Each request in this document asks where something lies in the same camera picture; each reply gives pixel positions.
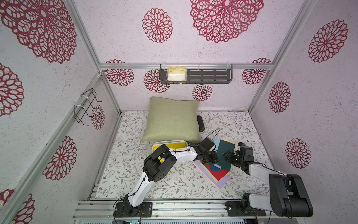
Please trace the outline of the yellow envelope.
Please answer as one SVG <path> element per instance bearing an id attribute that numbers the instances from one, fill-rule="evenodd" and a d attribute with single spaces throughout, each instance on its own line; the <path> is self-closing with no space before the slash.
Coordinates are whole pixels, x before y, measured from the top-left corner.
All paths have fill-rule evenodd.
<path id="1" fill-rule="evenodd" d="M 153 146 L 152 149 L 153 149 L 153 152 L 159 147 L 160 145 L 156 145 L 156 146 Z M 177 159 L 177 162 L 185 162 L 186 161 L 186 158 L 184 157 L 183 154 L 178 154 L 178 153 L 174 153 L 174 150 L 185 150 L 187 149 L 188 147 L 188 144 L 186 147 L 180 147 L 179 145 L 175 146 L 175 145 L 166 145 L 169 149 L 170 149 L 170 152 L 175 155 L 176 159 Z"/>

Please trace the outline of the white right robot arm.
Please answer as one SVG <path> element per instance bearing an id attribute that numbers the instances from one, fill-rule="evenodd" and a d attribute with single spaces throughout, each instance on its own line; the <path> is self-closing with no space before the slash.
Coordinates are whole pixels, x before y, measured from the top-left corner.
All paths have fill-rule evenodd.
<path id="1" fill-rule="evenodd" d="M 302 178 L 268 168 L 254 161 L 252 149 L 223 154 L 230 164 L 241 168 L 269 185 L 269 194 L 245 193 L 239 202 L 226 202 L 229 216 L 265 216 L 266 211 L 278 217 L 312 217 L 313 206 Z"/>

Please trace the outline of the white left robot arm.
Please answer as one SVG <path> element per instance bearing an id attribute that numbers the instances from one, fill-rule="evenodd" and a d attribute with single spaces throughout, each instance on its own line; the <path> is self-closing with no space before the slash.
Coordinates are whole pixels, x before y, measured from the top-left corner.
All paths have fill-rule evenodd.
<path id="1" fill-rule="evenodd" d="M 140 180 L 133 191 L 125 195 L 123 203 L 129 209 L 140 206 L 150 188 L 162 180 L 175 163 L 197 160 L 207 165 L 214 165 L 218 162 L 218 155 L 217 152 L 207 150 L 201 144 L 178 149 L 169 148 L 166 144 L 160 145 L 144 160 Z"/>

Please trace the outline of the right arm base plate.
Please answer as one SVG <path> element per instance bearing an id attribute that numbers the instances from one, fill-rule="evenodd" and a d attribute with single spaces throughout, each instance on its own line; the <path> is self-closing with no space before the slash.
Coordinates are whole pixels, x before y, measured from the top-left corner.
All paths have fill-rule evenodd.
<path id="1" fill-rule="evenodd" d="M 252 208 L 241 201 L 227 201 L 225 203 L 229 217 L 264 217 L 265 210 Z"/>

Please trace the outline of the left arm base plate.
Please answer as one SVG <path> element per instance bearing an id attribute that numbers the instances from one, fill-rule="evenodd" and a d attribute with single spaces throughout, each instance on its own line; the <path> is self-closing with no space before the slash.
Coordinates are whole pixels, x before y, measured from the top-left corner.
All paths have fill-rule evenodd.
<path id="1" fill-rule="evenodd" d="M 116 203 L 114 209 L 114 218 L 120 217 L 151 217 L 153 211 L 152 202 L 143 202 L 137 207 L 131 206 L 128 202 Z"/>

